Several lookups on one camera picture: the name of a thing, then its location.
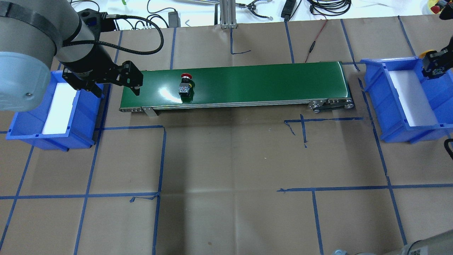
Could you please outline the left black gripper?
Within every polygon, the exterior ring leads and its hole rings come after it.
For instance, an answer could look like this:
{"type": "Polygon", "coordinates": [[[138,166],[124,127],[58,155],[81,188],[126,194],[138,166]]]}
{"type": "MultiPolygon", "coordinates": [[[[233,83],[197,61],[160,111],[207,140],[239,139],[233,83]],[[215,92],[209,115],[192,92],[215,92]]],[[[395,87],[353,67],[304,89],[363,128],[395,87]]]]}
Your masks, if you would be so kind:
{"type": "Polygon", "coordinates": [[[115,64],[102,46],[94,46],[79,60],[63,62],[67,71],[63,79],[75,90],[92,92],[97,98],[103,97],[103,90],[97,85],[112,83],[129,87],[134,95],[140,95],[143,74],[131,61],[115,64]]]}

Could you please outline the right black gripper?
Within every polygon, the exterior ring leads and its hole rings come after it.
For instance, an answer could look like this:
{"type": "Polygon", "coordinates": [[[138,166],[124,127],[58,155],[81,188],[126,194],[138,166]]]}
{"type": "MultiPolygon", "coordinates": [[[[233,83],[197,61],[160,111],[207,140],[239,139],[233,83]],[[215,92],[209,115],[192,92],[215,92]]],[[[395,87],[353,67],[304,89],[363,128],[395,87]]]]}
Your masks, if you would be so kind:
{"type": "Polygon", "coordinates": [[[422,60],[422,74],[428,79],[442,77],[453,66],[453,37],[442,50],[432,53],[422,60]]]}

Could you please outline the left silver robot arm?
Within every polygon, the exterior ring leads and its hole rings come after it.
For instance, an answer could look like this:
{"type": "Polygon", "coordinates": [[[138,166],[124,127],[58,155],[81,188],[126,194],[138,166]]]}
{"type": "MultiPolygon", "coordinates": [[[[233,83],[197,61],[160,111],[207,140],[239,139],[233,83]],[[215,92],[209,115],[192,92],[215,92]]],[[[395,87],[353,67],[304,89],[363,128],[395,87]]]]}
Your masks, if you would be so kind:
{"type": "Polygon", "coordinates": [[[100,34],[114,29],[113,16],[66,0],[2,0],[0,18],[1,110],[37,108],[50,83],[52,61],[74,90],[102,96],[99,84],[129,87],[140,94],[143,75],[131,62],[116,65],[101,45],[100,34]]]}

